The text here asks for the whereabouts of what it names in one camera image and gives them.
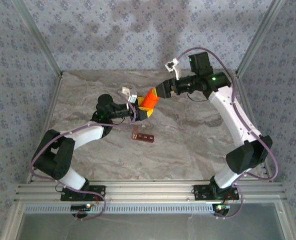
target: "glass panel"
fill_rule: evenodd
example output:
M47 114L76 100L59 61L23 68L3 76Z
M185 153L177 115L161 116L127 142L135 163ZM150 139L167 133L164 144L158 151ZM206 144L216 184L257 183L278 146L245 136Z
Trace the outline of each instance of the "glass panel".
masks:
M245 204L231 219L199 214L26 214L18 240L282 240L274 204Z

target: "gray marble tabletop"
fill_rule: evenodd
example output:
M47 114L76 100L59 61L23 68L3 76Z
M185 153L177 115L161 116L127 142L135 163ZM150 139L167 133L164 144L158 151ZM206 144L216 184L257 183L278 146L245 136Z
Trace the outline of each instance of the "gray marble tabletop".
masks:
M166 71L65 72L50 128L63 131L85 124L101 94L123 103L116 94L122 87L144 96L171 77ZM191 97L205 99L201 92ZM105 138L78 148L72 167L90 180L210 179L234 149L215 107L208 101L193 102L186 94L160 99L153 115L135 124L141 125L140 132L155 135L154 143L131 139L133 126L115 128Z

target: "orange object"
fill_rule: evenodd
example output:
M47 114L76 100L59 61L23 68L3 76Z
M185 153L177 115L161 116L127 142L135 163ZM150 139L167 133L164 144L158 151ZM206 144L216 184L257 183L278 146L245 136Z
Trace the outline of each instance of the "orange object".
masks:
M148 94L144 97L140 107L153 109L159 101L159 97L157 96L157 91L155 88L151 88Z

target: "purple cable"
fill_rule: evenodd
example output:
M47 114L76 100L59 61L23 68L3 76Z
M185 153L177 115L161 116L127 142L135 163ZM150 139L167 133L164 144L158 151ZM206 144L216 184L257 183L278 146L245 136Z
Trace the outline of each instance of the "purple cable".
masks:
M214 53L212 52L211 50L207 49L207 48L204 48L204 47L200 47L200 46L196 46L196 47L192 47L192 48L189 48L188 50L184 51L178 58L177 60L179 60L180 58L182 58L186 53L192 51L192 50L203 50L203 51L206 51L208 53L210 53L211 55L213 55L217 61L220 63L220 65L223 67L223 69L227 72L227 74L229 75L229 77L231 78L231 81L232 81L232 95L231 95L231 101L232 101L232 106L233 106L233 109L236 113L236 115L238 116L239 120L241 121L241 123L245 126L245 128L247 129L247 131L253 135L257 140L258 142L260 142L260 144L266 149L266 151L269 153L269 155L271 156L272 158L272 161L273 161L273 164L275 166L275 172L273 174L272 177L268 177L268 178L264 178L264 177L260 177L260 176L257 176L257 175L254 175L250 172L247 172L248 175L254 177L254 178L257 178L259 180L266 180L266 181L271 181L271 180L274 180L277 175L278 175L278 163L277 163L277 159L275 158L275 156L273 155L272 151L270 150L270 148L260 139L259 136L257 136L252 130L251 128L248 126L248 124L245 122L245 120L242 118L241 114L239 113L238 109L237 109L237 106L234 102L234 99L235 99L235 95L236 95L236 82L235 82L235 79L234 79L234 76L228 71L227 67L224 65L224 63L220 60L220 58ZM242 191L241 191L241 188L236 184L237 181L242 178L243 175L240 175L233 183L232 183L232 187L236 187L238 189L238 191L240 192L240 199L241 199L241 203L240 203L240 208L233 214L233 215L230 215L230 216L222 216L218 213L215 213L215 215L217 216L220 216L221 218L224 218L224 219L227 219L227 218L232 218L234 216L236 216L240 211L241 211L241 208L242 208L242 204L243 204L243 195L242 195Z
M74 192L76 192L76 193L80 193L80 194L93 194L93 195L96 195L96 196L100 197L100 198L103 200L103 202L104 202L104 206L103 206L101 212L99 212L97 215L94 215L94 216L92 216L92 217L87 217L87 218L85 218L85 219L81 218L81 219L80 219L81 221L90 220L90 219L95 219L95 218L101 216L102 213L105 211L105 209L106 209L106 205L107 205L105 198L104 198L101 194L99 194L99 193L96 193L96 192L93 192L93 191L82 191L82 190L77 190L77 189L75 189L75 188L72 188L72 187L69 187L69 186L65 186L64 183L62 183L62 182L60 182L60 181L57 181L57 180L53 179L52 177L41 176L41 175L39 175L39 174L36 174L36 173L34 172L33 166L34 166L35 162L38 160L38 158L42 155L42 153L43 153L43 152L44 152L44 151L45 151L45 150L46 150L46 149L47 149L52 143L54 143L56 140L58 140L59 138L61 138L61 137L63 137L63 136L69 135L70 133L77 133L77 132L79 132L79 131L81 131L81 130L83 130L83 129L87 129L87 128L89 128L89 127L95 127L95 126L107 126L107 127L113 127L113 128L124 128L124 127L127 127L127 126L133 124L133 123L135 122L135 119L136 119L136 110L134 109L134 107L132 106L132 104L131 104L128 100L126 100L126 102L127 102L127 104L129 105L129 107L131 108L131 110L132 110L132 112L133 112L133 118L132 118L132 120L131 120L129 123L127 123L127 124L123 124L123 125L114 125L114 124L107 124L107 123L92 123L92 124L89 124L89 125L84 125L84 126L78 127L78 128L76 128L76 129L74 129L74 130L72 130L72 131L62 133L62 134L56 136L56 137L55 137L54 139L52 139L51 141L49 141L49 142L48 142L48 143L47 143L47 144L46 144L46 145L45 145L45 146L44 146L44 147L38 152L38 154L34 157L34 159L32 160L32 162L31 162L31 164L30 164L30 172L31 172L31 174L32 174L33 176L35 176L35 177L38 177L38 178L41 178L41 179L50 180L50 181L54 181L54 182L58 182L58 183L60 183L63 187L66 187L67 189L72 190L72 191L74 191Z

